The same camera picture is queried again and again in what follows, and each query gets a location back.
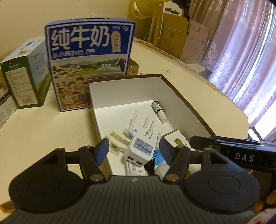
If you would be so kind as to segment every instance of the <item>yellow plastic bag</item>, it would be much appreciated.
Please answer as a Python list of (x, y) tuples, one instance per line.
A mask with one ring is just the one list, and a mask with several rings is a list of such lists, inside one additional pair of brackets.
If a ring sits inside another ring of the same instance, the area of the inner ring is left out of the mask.
[(139, 19), (151, 18), (156, 13), (159, 1), (168, 0), (131, 0), (130, 11)]

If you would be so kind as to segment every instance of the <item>purple curtain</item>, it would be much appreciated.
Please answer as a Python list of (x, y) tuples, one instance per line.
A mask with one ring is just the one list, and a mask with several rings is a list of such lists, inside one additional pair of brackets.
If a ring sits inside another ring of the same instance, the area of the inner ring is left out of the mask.
[(267, 0), (228, 0), (202, 65), (269, 141), (276, 139), (275, 56), (276, 8)]

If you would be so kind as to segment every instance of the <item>table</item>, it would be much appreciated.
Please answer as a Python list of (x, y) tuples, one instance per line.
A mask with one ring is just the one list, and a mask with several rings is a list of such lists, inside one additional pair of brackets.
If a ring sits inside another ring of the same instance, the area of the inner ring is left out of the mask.
[[(138, 63), (139, 73), (163, 74), (216, 135), (247, 138), (246, 115), (198, 74), (137, 41), (131, 58)], [(0, 203), (10, 199), (11, 180), (49, 152), (59, 147), (76, 151), (97, 141), (90, 109), (59, 112), (51, 87), (43, 107), (16, 110), (0, 130)], [(68, 168), (81, 175), (78, 165)], [(0, 212), (0, 220), (5, 217)]]

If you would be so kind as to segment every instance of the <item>green box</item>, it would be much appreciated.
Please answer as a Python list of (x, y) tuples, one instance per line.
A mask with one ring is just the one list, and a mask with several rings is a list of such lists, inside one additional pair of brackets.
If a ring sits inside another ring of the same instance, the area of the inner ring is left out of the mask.
[(51, 84), (44, 36), (29, 39), (0, 65), (18, 108), (43, 106)]

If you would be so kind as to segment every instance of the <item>small bottle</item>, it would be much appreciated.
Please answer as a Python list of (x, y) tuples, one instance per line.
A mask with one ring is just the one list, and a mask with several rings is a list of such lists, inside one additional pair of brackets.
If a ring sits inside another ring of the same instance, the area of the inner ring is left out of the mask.
[(162, 107), (158, 103), (158, 101), (153, 101), (152, 102), (152, 107), (154, 108), (154, 110), (158, 114), (158, 116), (160, 117), (161, 123), (162, 124), (166, 123), (168, 121), (168, 119), (166, 118), (166, 115), (165, 115)]

